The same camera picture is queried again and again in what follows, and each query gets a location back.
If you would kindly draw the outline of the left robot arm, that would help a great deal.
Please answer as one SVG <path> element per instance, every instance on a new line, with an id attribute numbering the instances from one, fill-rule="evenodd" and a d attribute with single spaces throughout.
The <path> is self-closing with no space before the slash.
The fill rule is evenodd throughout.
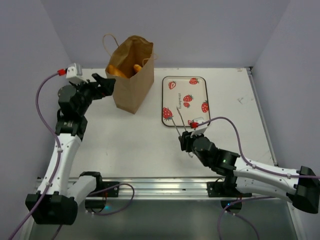
<path id="1" fill-rule="evenodd" d="M 97 73 L 92 77 L 93 81 L 70 82 L 58 91 L 52 156 L 40 186 L 25 199 L 38 225 L 72 225 L 86 197 L 103 193 L 102 176 L 97 171 L 82 172 L 69 186 L 72 165 L 88 124 L 85 113 L 94 100 L 111 96 L 116 83 L 114 78 L 104 78 Z"/>

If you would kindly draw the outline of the orange fake bread loaf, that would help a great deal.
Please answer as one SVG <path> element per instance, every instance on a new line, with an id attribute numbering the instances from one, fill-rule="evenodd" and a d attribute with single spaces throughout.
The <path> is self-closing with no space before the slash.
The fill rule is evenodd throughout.
<path id="1" fill-rule="evenodd" d="M 139 64 L 134 64 L 133 69 L 135 73 L 138 73 L 139 71 L 141 71 L 142 66 L 140 66 Z"/>

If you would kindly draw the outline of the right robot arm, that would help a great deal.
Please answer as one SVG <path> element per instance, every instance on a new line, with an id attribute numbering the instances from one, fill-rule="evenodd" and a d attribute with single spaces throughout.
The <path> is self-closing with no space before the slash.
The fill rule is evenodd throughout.
<path id="1" fill-rule="evenodd" d="M 193 153 L 204 167 L 224 176 L 223 192 L 227 196 L 259 194 L 285 200 L 309 214 L 320 206 L 320 180 L 306 166 L 281 168 L 245 160 L 236 152 L 219 149 L 203 134 L 185 131 L 178 137 L 180 148 Z"/>

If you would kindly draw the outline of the brown paper bag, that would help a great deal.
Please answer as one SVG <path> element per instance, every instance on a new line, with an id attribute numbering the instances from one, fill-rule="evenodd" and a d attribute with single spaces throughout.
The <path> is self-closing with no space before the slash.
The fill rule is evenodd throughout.
<path id="1" fill-rule="evenodd" d="M 154 53 L 154 44 L 145 38 L 132 35 L 123 43 L 118 44 L 110 56 L 108 65 L 114 65 L 127 78 L 111 75 L 105 68 L 108 78 L 114 78 L 115 86 L 113 99 L 117 108 L 135 114 L 154 83 L 154 61 L 158 58 Z M 135 73 L 134 65 L 142 66 L 141 71 Z"/>

